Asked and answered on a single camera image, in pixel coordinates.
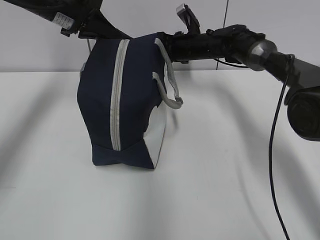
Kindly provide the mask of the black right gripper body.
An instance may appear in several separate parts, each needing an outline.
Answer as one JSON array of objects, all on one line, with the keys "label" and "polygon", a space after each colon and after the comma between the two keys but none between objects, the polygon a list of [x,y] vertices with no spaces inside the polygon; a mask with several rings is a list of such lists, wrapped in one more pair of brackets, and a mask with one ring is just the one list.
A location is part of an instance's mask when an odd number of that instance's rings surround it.
[{"label": "black right gripper body", "polygon": [[163,31],[157,32],[157,37],[161,40],[162,44],[164,45],[164,48],[172,62],[175,61],[175,57],[173,54],[173,42],[174,42],[174,36],[171,34],[167,34]]}]

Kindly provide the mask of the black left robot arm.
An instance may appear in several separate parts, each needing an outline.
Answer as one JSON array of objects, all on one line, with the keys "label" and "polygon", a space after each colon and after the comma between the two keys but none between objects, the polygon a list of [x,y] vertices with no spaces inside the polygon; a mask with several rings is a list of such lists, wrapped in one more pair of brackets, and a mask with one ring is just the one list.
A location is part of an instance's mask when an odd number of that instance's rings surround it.
[{"label": "black left robot arm", "polygon": [[66,37],[75,34],[80,39],[131,39],[114,27],[101,12],[101,0],[8,0],[61,27]]}]

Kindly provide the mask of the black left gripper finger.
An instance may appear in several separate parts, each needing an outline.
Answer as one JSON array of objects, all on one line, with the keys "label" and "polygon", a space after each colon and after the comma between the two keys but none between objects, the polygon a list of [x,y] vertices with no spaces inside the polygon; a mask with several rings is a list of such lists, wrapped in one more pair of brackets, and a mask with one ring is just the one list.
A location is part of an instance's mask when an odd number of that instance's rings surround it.
[{"label": "black left gripper finger", "polygon": [[100,37],[106,39],[133,39],[131,36],[114,27],[101,12],[95,14],[94,21],[95,32]]}]

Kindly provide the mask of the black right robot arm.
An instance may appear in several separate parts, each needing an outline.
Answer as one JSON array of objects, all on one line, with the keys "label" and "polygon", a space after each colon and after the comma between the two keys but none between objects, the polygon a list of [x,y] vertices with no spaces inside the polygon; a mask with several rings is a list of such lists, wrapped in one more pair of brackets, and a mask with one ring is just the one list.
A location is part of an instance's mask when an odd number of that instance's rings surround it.
[{"label": "black right robot arm", "polygon": [[265,34],[236,24],[205,33],[159,32],[169,59],[188,62],[225,59],[228,64],[243,64],[256,71],[267,71],[289,88],[284,105],[294,132],[308,141],[320,140],[320,68],[278,51]]}]

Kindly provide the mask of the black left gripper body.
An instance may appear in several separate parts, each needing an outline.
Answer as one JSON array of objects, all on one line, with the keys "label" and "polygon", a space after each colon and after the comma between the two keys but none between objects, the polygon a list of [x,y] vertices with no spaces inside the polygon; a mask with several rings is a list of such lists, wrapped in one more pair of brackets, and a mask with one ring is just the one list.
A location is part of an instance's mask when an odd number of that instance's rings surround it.
[{"label": "black left gripper body", "polygon": [[79,34],[80,38],[100,37],[110,27],[101,12],[101,0],[64,0],[60,12],[71,18],[71,26],[63,26],[60,33],[66,37]]}]

